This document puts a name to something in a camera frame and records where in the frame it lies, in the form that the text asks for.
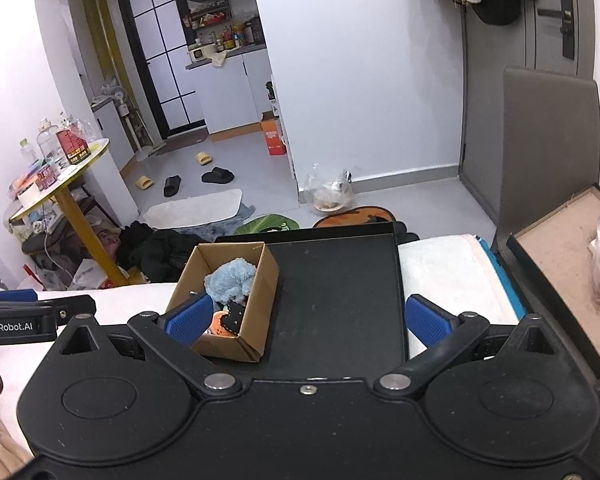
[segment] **black tray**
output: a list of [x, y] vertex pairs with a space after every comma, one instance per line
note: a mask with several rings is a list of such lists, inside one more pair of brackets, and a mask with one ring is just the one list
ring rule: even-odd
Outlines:
[[374, 380], [408, 356], [394, 224], [223, 237], [263, 241], [280, 266], [259, 363], [210, 358], [244, 378]]

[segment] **blue plush toy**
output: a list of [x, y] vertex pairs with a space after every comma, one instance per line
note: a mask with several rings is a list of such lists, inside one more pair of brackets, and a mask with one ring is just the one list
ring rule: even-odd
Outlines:
[[226, 305], [235, 301], [244, 304], [245, 297], [251, 293], [255, 275], [255, 265], [244, 258], [236, 258], [205, 276], [205, 290], [216, 303]]

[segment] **red box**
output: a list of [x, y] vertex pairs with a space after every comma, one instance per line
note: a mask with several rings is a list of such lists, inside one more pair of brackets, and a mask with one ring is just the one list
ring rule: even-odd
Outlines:
[[267, 142], [269, 155], [285, 155], [286, 146], [282, 142], [279, 131], [279, 122], [274, 117], [273, 112], [265, 112], [262, 114], [260, 127], [264, 132], [264, 139]]

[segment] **black-framed glass door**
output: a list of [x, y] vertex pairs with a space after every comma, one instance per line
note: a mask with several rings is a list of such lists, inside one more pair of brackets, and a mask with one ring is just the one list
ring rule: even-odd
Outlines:
[[204, 126], [176, 0], [118, 0], [136, 67], [163, 139]]

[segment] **round table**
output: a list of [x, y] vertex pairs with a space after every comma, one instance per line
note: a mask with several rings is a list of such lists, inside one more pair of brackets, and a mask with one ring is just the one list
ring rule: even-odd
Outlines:
[[91, 155], [85, 158], [80, 164], [71, 166], [72, 172], [62, 181], [57, 181], [51, 187], [40, 193], [39, 199], [31, 206], [20, 208], [16, 214], [9, 218], [9, 222], [20, 220], [38, 208], [43, 202], [54, 197], [61, 207], [62, 212], [74, 228], [84, 246], [90, 252], [94, 260], [102, 267], [102, 270], [109, 277], [114, 286], [128, 285], [129, 281], [122, 274], [120, 268], [111, 259], [107, 251], [102, 246], [100, 239], [93, 232], [88, 220], [82, 214], [80, 206], [74, 200], [69, 190], [69, 184], [77, 179], [84, 171], [89, 168], [103, 153], [109, 149], [109, 139], [99, 139], [89, 144]]

